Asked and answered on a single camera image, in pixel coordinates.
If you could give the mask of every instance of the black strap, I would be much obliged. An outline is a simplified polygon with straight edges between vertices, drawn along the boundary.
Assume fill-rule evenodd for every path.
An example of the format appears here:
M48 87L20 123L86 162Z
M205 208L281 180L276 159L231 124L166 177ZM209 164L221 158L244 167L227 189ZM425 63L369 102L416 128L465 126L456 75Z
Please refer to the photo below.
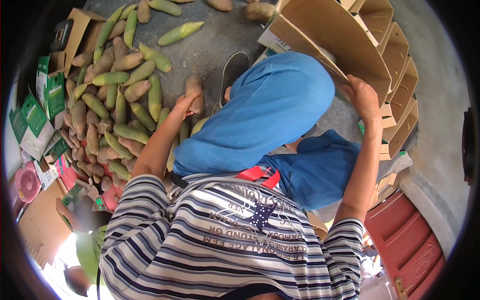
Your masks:
M100 266L98 267L98 271L96 273L96 298L100 300Z
M181 178L181 176L173 173L173 172L170 172L170 179L172 180L173 183L175 183L175 185L181 187L182 189L186 188L188 186L188 182L186 182L185 180L183 180Z

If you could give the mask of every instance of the red door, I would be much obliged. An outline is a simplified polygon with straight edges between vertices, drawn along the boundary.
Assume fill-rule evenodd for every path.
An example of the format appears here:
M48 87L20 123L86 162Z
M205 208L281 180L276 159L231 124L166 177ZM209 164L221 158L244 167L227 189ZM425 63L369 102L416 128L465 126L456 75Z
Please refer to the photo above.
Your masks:
M367 213L367 229L400 300L421 299L445 258L432 229L402 191Z

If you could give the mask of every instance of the red strap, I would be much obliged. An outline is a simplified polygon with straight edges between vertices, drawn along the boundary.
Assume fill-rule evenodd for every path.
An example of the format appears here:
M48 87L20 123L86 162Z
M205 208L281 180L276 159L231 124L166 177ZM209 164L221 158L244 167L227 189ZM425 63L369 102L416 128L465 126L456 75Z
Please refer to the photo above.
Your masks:
M259 166L255 166L253 168L250 168L248 170L241 172L240 174L235 176L235 178L244 179L248 181L255 181L260 177L266 176L267 172L270 169L271 168L268 168L267 171L263 172ZM278 169L277 169L275 171L275 174L269 179L267 179L265 182L263 182L262 185L269 189L273 189L279 181L280 181L280 173L278 172Z

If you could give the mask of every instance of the green and white box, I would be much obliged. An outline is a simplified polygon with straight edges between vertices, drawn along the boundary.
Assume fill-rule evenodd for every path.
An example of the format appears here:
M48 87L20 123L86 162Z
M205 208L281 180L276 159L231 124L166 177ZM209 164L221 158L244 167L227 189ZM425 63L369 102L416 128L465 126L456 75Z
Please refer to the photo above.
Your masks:
M55 130L33 94L28 94L22 108L10 110L9 118L20 147L40 161Z
M62 71L65 56L57 53L39 57L36 71L36 96L49 120L65 110Z

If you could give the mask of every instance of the black hair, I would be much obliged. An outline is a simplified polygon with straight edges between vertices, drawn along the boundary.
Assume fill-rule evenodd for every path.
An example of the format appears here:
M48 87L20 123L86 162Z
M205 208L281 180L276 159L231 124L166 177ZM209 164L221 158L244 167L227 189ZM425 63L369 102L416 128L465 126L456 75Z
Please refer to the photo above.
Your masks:
M63 274L65 275L65 282L67 283L68 288L75 292L77 295L87 297L87 290L81 284L76 282L73 278L71 273L69 272L69 268L66 263L63 263L65 270L63 270Z

